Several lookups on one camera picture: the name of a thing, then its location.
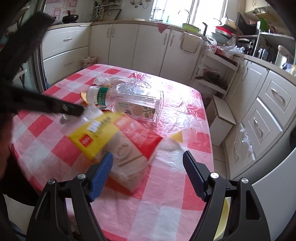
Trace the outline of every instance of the window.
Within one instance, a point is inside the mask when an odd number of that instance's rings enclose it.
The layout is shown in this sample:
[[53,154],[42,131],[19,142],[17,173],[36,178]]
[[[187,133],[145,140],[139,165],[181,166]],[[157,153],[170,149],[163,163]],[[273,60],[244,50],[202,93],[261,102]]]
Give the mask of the window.
[[224,15],[226,0],[154,0],[151,20],[160,20],[176,26],[182,26],[188,19],[187,10],[191,14],[190,24],[203,30],[208,25],[207,35],[215,31]]

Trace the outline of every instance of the yellow and red package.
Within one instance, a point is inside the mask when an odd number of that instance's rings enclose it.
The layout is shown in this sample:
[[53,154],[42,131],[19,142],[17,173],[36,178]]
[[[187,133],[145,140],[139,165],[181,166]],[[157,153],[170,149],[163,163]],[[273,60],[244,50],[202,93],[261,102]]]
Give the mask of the yellow and red package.
[[106,151],[113,154],[110,177],[133,191],[140,184],[162,137],[124,113],[105,112],[69,135],[94,162]]

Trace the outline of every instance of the red and white tablecloth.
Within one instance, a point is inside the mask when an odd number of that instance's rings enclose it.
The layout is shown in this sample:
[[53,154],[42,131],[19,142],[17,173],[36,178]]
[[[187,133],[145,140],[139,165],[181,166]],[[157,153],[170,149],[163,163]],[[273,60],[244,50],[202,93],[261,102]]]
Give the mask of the red and white tablecloth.
[[[196,161],[205,163],[213,171],[209,127],[201,95],[188,86],[96,64],[55,84],[45,94],[81,103],[80,92],[93,84],[98,73],[102,77],[144,76],[152,87],[163,90],[164,108],[160,120],[149,128],[161,136],[193,128],[183,133],[184,149],[190,150]],[[92,164],[65,135],[60,119],[60,114],[24,111],[13,119],[12,151],[25,177],[39,193],[50,178],[70,180]],[[155,158],[135,193],[118,188],[108,179],[101,196],[92,203],[105,236],[114,241],[189,240],[204,206],[191,186],[181,157],[174,155]],[[68,212],[73,214],[71,202]]]

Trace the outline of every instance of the blue gripper pad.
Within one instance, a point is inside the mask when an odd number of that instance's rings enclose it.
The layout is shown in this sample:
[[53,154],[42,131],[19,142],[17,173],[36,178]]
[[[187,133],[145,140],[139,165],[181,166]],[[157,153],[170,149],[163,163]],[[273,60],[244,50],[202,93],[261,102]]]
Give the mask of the blue gripper pad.
[[113,155],[108,152],[101,160],[101,165],[91,181],[90,193],[88,195],[90,202],[93,202],[97,197],[101,195],[112,166]]
[[196,195],[206,202],[209,196],[207,194],[207,178],[210,171],[205,164],[197,163],[190,151],[183,153],[183,166],[188,174]]

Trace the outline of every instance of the red bowl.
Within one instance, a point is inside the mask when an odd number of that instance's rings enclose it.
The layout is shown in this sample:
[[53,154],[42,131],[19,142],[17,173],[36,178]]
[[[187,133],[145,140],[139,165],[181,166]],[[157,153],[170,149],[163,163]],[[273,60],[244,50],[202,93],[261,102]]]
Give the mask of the red bowl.
[[216,26],[216,29],[222,30],[222,31],[227,32],[228,34],[232,35],[232,33],[226,28]]

